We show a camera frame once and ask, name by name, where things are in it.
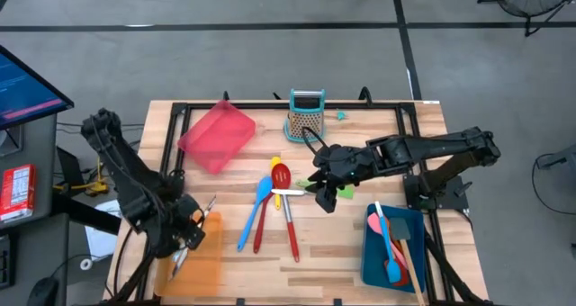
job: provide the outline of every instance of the blue spoon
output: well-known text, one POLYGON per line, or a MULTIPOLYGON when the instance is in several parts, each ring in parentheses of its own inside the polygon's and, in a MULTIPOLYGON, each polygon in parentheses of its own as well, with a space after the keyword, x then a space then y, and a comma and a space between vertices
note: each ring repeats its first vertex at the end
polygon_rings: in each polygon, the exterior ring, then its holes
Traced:
POLYGON ((384 236, 384 244, 386 245, 386 253, 388 253, 388 264, 386 265, 386 273, 388 274, 388 280, 390 284, 397 283, 401 279, 400 266, 394 261, 392 254, 392 248, 390 246, 390 232, 388 231, 388 226, 386 226, 386 220, 384 220, 384 213, 382 212, 382 207, 379 202, 374 203, 376 205, 376 212, 378 213, 378 218, 380 219, 380 227, 382 227, 382 235, 384 236))
POLYGON ((248 234, 250 234, 250 230, 252 229, 252 223, 254 222, 254 218, 256 217, 256 212, 258 211, 258 207, 264 201, 264 199, 270 194, 272 191, 272 178, 270 176, 265 176, 260 180, 258 183, 258 187, 256 188, 256 202, 254 202, 254 208, 252 208, 252 213, 250 213, 250 217, 248 217, 248 221, 246 222, 246 226, 244 230, 242 230, 242 234, 240 235, 240 239, 238 240, 238 252, 244 248, 246 245, 246 241, 248 240, 248 234))

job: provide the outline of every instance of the pink spatula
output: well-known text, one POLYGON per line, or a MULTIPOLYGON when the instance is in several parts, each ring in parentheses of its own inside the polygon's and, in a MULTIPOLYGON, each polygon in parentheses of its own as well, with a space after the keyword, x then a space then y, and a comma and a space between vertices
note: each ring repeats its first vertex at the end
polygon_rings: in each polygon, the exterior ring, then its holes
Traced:
MULTIPOLYGON (((375 212, 371 213, 370 216, 368 216, 368 226, 370 227, 371 230, 382 235, 382 227, 380 226, 380 219, 378 218, 378 214, 376 214, 375 212)), ((404 266, 405 269, 408 269, 404 255, 393 244, 391 245, 391 247, 392 247, 392 253, 394 253, 394 256, 396 257, 398 262, 400 262, 400 264, 404 266)))

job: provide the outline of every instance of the silver knife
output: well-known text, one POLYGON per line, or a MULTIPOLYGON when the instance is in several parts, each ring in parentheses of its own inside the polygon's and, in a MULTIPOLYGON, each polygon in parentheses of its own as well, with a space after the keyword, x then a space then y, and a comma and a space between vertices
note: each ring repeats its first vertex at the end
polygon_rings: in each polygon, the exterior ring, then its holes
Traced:
POLYGON ((290 189, 272 189, 274 194, 284 194, 284 195, 304 195, 306 194, 303 190, 290 190, 290 189))

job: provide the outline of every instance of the teal grater handle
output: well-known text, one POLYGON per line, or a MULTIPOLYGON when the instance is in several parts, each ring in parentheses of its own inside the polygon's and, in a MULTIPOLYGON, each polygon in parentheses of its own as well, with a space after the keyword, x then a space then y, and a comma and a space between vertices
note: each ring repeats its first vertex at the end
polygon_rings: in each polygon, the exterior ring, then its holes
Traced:
POLYGON ((290 90, 290 111, 291 112, 295 112, 295 113, 323 113, 324 112, 324 100, 326 99, 326 91, 324 89, 320 90, 322 92, 322 94, 320 95, 320 105, 318 108, 314 108, 314 109, 296 108, 294 106, 294 102, 295 102, 294 92, 295 91, 296 90, 294 90, 294 89, 290 90))

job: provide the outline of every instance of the monitor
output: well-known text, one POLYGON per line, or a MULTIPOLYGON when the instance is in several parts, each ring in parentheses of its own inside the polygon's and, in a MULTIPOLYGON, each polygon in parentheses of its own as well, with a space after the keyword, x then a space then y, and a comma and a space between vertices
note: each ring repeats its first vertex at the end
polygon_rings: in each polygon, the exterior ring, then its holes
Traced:
POLYGON ((74 103, 0 46, 0 131, 74 107, 74 103))

